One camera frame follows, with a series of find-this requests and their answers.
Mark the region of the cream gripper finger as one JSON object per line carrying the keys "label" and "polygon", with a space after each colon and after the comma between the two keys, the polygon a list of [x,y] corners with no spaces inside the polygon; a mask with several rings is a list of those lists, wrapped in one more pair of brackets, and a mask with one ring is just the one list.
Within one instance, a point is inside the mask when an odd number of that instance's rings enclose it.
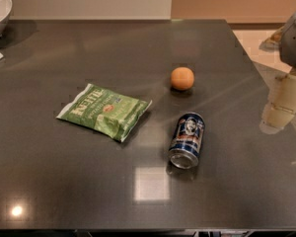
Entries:
{"label": "cream gripper finger", "polygon": [[296,114],[296,80],[285,76],[277,76],[270,87],[269,101],[277,108]]}
{"label": "cream gripper finger", "polygon": [[272,103],[264,106],[259,128],[263,133],[276,134],[283,130],[290,123],[294,115],[285,109],[277,109]]}

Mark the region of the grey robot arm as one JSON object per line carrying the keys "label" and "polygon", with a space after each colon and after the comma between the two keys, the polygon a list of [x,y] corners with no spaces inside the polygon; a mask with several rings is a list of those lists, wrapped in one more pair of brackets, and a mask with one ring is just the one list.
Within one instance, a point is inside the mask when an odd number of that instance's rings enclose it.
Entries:
{"label": "grey robot arm", "polygon": [[284,76],[275,77],[270,87],[259,125],[266,134],[276,134],[296,115],[296,11],[283,26],[279,56],[292,69]]}

